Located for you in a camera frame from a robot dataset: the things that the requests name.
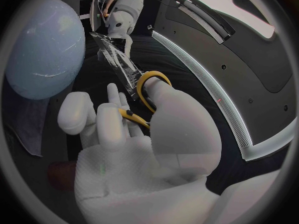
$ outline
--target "led light strip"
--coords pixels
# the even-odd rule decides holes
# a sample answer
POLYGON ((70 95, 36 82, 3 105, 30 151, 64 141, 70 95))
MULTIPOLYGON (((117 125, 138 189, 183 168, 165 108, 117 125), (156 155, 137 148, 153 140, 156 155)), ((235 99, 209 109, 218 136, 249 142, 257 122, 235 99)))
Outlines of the led light strip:
POLYGON ((152 37, 174 54, 204 85, 225 116, 240 150, 253 147, 246 125, 232 100, 213 76, 187 52, 157 32, 152 37))

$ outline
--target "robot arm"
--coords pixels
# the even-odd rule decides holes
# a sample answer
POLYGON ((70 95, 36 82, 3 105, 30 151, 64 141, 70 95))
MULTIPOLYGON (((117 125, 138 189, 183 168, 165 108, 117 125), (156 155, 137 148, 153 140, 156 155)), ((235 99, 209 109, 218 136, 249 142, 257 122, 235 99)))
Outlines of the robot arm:
POLYGON ((125 54, 130 57, 133 32, 139 15, 143 9, 144 0, 118 0, 106 21, 108 37, 126 40, 125 54))

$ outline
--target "blue balloon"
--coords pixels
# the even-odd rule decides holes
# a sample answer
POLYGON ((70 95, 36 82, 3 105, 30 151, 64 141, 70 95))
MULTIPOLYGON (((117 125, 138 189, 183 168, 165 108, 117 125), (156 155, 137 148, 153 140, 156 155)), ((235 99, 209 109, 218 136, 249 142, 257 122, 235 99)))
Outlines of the blue balloon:
POLYGON ((46 0, 18 37, 5 74, 22 97, 46 99, 72 83, 84 56, 85 33, 77 13, 61 0, 46 0))

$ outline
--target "black cloth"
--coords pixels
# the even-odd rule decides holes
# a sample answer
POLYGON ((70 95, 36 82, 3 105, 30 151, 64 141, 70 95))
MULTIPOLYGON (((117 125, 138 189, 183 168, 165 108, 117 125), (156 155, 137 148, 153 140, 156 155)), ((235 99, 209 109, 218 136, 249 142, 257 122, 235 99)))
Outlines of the black cloth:
MULTIPOLYGON (((222 140, 222 157, 218 167, 207 178, 207 188, 221 194, 228 186, 249 178, 278 170, 288 148, 285 148, 271 157, 257 161, 245 162, 235 140, 235 137, 222 112, 214 102, 208 91, 188 68, 170 53, 159 42, 148 36, 132 36, 133 45, 131 59, 139 64, 143 70, 157 70, 164 73, 175 89, 181 90, 198 100, 214 119, 222 140)), ((87 92, 94 108, 108 102, 107 85, 115 83, 120 92, 127 95, 131 110, 145 120, 150 121, 151 111, 140 102, 134 102, 115 75, 109 64, 101 64, 97 60, 98 45, 92 37, 86 39, 85 61, 75 82, 73 91, 87 92)), ((82 149, 79 137, 68 137, 69 147, 74 160, 82 149)))

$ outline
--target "black cable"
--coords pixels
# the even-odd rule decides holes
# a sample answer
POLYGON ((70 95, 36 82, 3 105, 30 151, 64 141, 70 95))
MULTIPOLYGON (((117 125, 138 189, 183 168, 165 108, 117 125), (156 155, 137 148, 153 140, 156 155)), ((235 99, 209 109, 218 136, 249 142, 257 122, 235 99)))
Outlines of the black cable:
POLYGON ((179 7, 179 6, 180 6, 180 5, 178 5, 178 6, 170 6, 170 5, 167 5, 167 4, 163 3, 163 2, 160 1, 160 0, 157 0, 157 1, 159 1, 159 2, 162 3, 162 4, 164 4, 165 6, 169 6, 169 7, 179 7))

